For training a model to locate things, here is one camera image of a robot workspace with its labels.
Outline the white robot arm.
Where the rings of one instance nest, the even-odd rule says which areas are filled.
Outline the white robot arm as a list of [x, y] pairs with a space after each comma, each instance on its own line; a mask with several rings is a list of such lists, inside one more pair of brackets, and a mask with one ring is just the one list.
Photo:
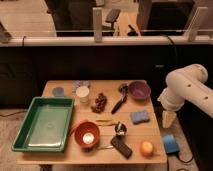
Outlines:
[[166, 76], [167, 87], [158, 97], [163, 107], [162, 126], [169, 128], [185, 101], [189, 101], [213, 118], [213, 89], [205, 85], [207, 69], [200, 64], [191, 64], [175, 69]]

